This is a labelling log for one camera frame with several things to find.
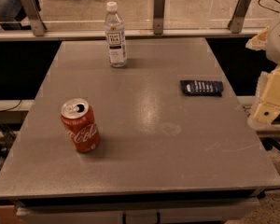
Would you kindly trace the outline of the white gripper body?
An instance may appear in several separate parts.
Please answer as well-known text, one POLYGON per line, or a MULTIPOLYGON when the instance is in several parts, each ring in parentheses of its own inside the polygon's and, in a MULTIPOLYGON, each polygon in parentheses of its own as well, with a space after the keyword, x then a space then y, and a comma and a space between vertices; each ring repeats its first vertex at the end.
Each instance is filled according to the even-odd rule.
POLYGON ((280 64, 271 73, 262 72, 264 90, 260 96, 260 104, 264 109, 280 110, 280 64))

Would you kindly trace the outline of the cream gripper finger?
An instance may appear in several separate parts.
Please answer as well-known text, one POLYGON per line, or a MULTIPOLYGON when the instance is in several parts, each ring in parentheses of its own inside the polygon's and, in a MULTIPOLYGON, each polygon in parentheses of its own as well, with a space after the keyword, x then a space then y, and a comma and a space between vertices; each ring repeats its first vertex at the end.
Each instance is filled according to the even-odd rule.
POLYGON ((263 103, 256 100, 249 111, 247 124, 253 129, 268 128, 280 115, 280 105, 263 103))
POLYGON ((257 35, 254 35, 252 38, 250 38, 247 41, 245 47, 247 49, 252 49, 255 51, 266 50, 268 31, 269 31, 268 27, 262 29, 257 35))

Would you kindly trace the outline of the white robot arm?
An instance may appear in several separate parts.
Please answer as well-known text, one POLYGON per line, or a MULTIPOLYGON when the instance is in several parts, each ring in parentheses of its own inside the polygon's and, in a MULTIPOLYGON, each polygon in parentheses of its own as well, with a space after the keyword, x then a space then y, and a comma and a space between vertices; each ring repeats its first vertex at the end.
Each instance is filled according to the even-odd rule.
POLYGON ((280 13, 272 23, 248 40, 248 49, 264 50, 266 58, 276 67, 272 72, 260 73, 255 100, 247 123, 251 128, 264 129, 280 115, 280 13))

